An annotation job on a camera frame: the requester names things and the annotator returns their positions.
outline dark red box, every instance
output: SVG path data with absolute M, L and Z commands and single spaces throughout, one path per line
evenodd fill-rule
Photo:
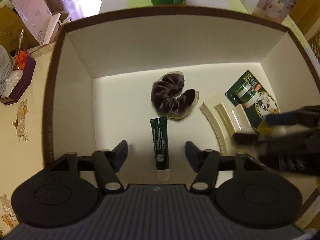
M 36 66 L 36 61 L 33 59 L 29 52 L 27 52 L 25 49 L 24 51 L 27 53 L 27 58 L 21 79 L 8 97 L 0 98 L 0 102 L 5 106 L 17 103 L 31 83 L 33 71 L 35 70 Z

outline white lid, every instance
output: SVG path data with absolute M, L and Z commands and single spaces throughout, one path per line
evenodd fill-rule
M 169 169 L 167 170 L 157 170 L 158 171 L 158 178 L 161 181 L 166 181 L 169 179 Z

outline circular pad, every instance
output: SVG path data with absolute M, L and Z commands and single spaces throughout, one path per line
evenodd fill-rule
M 292 223 L 302 205 L 294 185 L 267 171 L 244 172 L 224 182 L 214 201 L 227 217 L 254 228 Z
M 49 184 L 35 192 L 35 199 L 42 205 L 55 206 L 66 202 L 71 197 L 71 190 L 63 185 Z

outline green tube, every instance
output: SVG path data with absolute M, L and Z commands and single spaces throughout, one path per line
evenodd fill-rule
M 158 178 L 169 179 L 168 131 L 166 117 L 150 119 Z

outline spoon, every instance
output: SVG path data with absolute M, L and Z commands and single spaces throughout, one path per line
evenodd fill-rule
M 23 33 L 24 33 L 24 29 L 21 30 L 21 33 L 20 33 L 20 37 L 19 37 L 19 47 L 18 47 L 18 52 L 16 54 L 16 56 L 20 53 L 20 49 L 21 49 L 21 44 L 22 44 L 22 40 L 23 40 Z

